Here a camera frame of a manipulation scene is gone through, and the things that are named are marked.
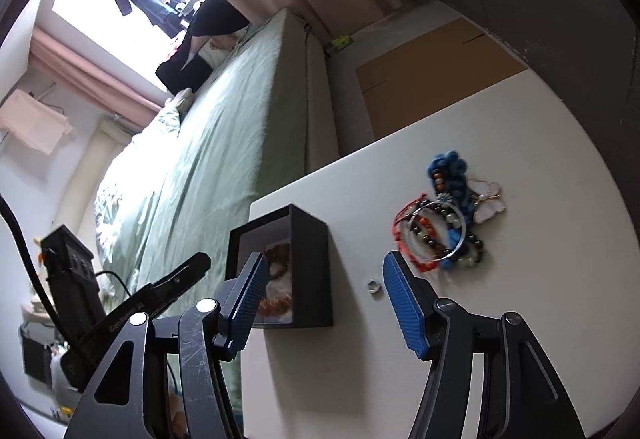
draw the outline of towel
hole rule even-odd
[[[51,154],[60,138],[73,129],[66,116],[16,89],[0,107],[0,129],[44,154]]]

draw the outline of metal screw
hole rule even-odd
[[[378,282],[375,278],[372,278],[367,284],[367,289],[369,289],[370,294],[376,294],[380,292],[382,286],[380,285],[380,282]]]
[[[218,302],[213,300],[212,298],[203,298],[196,304],[196,309],[201,313],[208,313],[213,311],[218,305]]]
[[[129,323],[131,325],[142,325],[146,322],[146,314],[144,313],[135,313],[131,315],[129,318]]]
[[[522,316],[518,313],[510,312],[505,314],[504,317],[511,325],[520,325],[522,323]]]
[[[436,306],[441,311],[451,311],[456,306],[456,303],[450,298],[440,298],[436,302]]]

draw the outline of blue gripper pad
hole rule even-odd
[[[391,299],[391,305],[394,307],[406,346],[424,361],[429,351],[424,327],[424,313],[401,271],[396,253],[396,251],[389,253],[382,266],[385,289]]]
[[[216,294],[221,308],[213,345],[222,350],[223,361],[231,361],[244,349],[268,279],[267,259],[260,253],[252,253],[238,278],[225,281]]]
[[[269,279],[269,263],[262,256],[257,267],[252,271],[246,281],[244,292],[231,315],[229,321],[228,338],[230,342],[227,349],[232,356],[244,349],[249,338],[249,332],[254,324],[255,314],[264,296]]]

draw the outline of brown cardboard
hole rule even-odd
[[[356,69],[377,140],[526,67],[464,18]]]

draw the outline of floor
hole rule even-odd
[[[356,69],[460,16],[439,0],[417,0],[408,8],[356,33],[353,44],[327,60],[340,156],[375,141]]]

